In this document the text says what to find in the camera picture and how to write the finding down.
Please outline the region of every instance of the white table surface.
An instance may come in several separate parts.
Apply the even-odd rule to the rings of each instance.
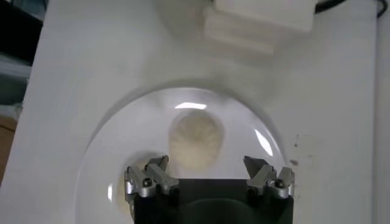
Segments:
[[[377,66],[375,86],[375,153],[374,153],[374,207],[377,224],[390,220],[390,14],[378,22]]]
[[[234,90],[272,121],[299,162],[296,223],[370,223],[375,9],[347,1],[250,66],[188,52],[150,0],[51,1],[0,188],[2,223],[74,223],[77,173],[99,121],[145,89],[194,79]]]

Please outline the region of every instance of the beige dough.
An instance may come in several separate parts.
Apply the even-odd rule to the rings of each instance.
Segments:
[[[208,168],[218,157],[222,139],[222,130],[207,113],[193,111],[169,135],[171,158],[189,169]]]

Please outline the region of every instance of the white tabletop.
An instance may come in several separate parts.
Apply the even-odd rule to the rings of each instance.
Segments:
[[[0,188],[2,223],[74,223],[95,128],[148,89],[194,79],[232,89],[273,123],[299,163],[296,223],[370,223],[375,10],[347,1],[250,66],[180,46],[151,0],[51,1]]]

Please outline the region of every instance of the screw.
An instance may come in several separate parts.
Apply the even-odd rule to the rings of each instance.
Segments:
[[[277,187],[277,188],[285,187],[285,184],[284,184],[283,180],[281,180],[281,179],[275,180],[275,187]]]
[[[152,184],[153,184],[153,181],[152,181],[152,179],[149,178],[149,177],[145,178],[145,179],[142,181],[142,186],[143,186],[143,187],[150,187],[150,186],[152,186]]]
[[[256,197],[257,196],[257,189],[254,188],[254,187],[250,187],[247,191],[247,196],[249,198],[253,198],[253,197]]]

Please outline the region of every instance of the dough ball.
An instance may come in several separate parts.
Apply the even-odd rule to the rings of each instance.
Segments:
[[[171,158],[189,169],[205,169],[218,157],[222,139],[222,130],[207,113],[193,111],[169,135]]]

